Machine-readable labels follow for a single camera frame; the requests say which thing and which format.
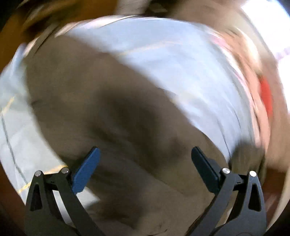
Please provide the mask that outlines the olive green hooded puffer jacket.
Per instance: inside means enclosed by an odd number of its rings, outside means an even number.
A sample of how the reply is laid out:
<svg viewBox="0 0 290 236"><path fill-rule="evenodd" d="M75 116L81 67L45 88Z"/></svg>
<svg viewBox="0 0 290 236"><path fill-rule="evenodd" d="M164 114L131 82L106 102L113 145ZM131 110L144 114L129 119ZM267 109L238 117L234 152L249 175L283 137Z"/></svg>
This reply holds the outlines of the olive green hooded puffer jacket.
<svg viewBox="0 0 290 236"><path fill-rule="evenodd" d="M104 235L187 235L214 198L194 147L221 168L264 179L263 149L241 141L226 161L164 89L113 54L67 35L35 42L25 57L32 110L68 168L100 149L77 198Z"/></svg>

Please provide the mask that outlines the orange carrot plush pillow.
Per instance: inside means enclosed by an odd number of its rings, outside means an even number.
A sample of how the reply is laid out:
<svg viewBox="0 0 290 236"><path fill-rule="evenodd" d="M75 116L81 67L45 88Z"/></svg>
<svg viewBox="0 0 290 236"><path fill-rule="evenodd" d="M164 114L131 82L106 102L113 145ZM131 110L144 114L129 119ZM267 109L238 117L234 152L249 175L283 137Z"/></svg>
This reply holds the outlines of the orange carrot plush pillow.
<svg viewBox="0 0 290 236"><path fill-rule="evenodd" d="M267 116L271 118L273 115L272 93L269 83L264 76L260 77L260 97L264 103Z"/></svg>

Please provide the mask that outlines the pink cartoon print bedspread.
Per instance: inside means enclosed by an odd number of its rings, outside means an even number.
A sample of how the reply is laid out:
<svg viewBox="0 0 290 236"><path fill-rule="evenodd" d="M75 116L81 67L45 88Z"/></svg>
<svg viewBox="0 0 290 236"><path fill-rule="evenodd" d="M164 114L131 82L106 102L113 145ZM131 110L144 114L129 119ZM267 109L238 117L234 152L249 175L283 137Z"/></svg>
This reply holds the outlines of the pink cartoon print bedspread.
<svg viewBox="0 0 290 236"><path fill-rule="evenodd" d="M225 55L248 97L256 146L268 150L271 118L267 116L260 97L260 77L263 73L257 47L238 28L221 32L208 28L206 31Z"/></svg>

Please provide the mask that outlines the blue plaid bed sheet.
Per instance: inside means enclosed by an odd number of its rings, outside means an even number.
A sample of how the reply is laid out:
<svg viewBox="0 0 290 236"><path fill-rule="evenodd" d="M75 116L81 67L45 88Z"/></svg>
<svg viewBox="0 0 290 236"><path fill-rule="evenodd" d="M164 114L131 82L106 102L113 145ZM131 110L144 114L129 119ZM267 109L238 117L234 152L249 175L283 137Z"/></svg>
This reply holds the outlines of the blue plaid bed sheet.
<svg viewBox="0 0 290 236"><path fill-rule="evenodd" d="M106 16L67 24L57 34L112 53L147 76L226 161L239 142L260 141L246 82L212 29L172 19ZM40 134L28 103L24 58L35 45L21 44L1 73L1 163L23 201L36 170L53 173L63 166Z"/></svg>

